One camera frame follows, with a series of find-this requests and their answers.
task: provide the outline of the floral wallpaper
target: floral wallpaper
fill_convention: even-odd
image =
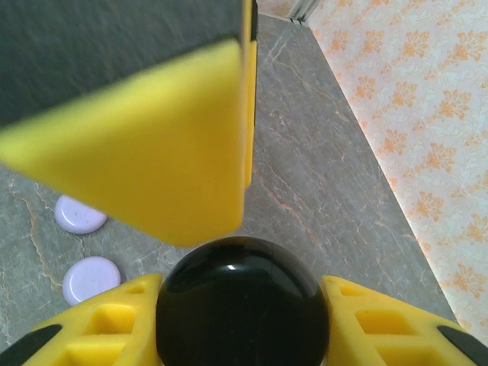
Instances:
[[[488,344],[488,4],[322,0],[309,25],[459,323]]]

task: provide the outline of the yellow block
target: yellow block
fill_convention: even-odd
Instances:
[[[252,151],[254,143],[256,78],[258,73],[258,41],[254,40],[249,46],[249,74],[247,93],[247,135],[246,135],[246,187],[251,185]]]
[[[249,158],[241,49],[225,40],[7,127],[0,161],[174,245],[229,233]]]

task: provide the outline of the gray marble tile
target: gray marble tile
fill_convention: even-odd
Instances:
[[[274,241],[317,278],[356,281],[454,319],[310,30],[260,17],[253,183],[239,234]],[[190,249],[116,220],[74,236],[57,226],[59,195],[0,166],[0,351],[68,307],[61,282],[89,255],[125,278],[167,274]]]

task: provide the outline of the white plastic disc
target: white plastic disc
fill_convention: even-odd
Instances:
[[[66,272],[63,295],[73,306],[119,284],[120,272],[112,261],[103,257],[87,257]]]
[[[56,202],[54,217],[57,223],[73,234],[89,234],[100,229],[107,215],[68,196]]]

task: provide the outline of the black ball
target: black ball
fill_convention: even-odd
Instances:
[[[156,308],[165,366],[318,366],[328,316],[317,281],[287,250],[234,237],[186,255]]]

